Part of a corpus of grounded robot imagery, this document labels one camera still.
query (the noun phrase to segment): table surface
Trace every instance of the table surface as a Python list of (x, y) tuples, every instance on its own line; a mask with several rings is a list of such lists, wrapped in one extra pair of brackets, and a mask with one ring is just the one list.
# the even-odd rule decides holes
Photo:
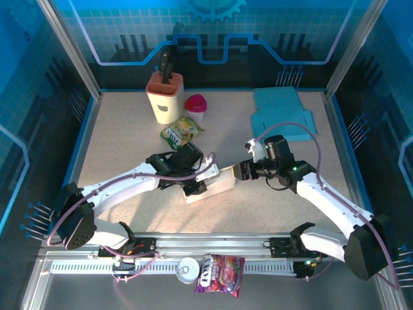
[[(185, 92), (189, 97), (194, 92)], [(252, 138), (250, 115), (255, 112), (252, 92), (202, 92), (208, 102), (205, 129), (192, 142), (205, 154), (215, 152), (218, 167), (250, 158), (244, 143)], [(327, 115), (318, 92), (299, 93), (311, 110), (322, 150), (321, 174), (349, 197)], [(91, 185), (129, 171), (152, 154), (170, 151), (159, 134), (144, 92), (105, 93), (81, 171), (79, 186)], [(289, 143), (297, 160), (317, 163), (313, 141)], [(178, 186), (130, 198), (104, 212), (101, 219), (123, 221), (133, 231), (159, 232), (289, 232), (305, 222), (326, 229), (337, 227), (308, 201), (291, 191), (275, 192), (264, 179), (237, 183), (234, 189), (187, 205)]]

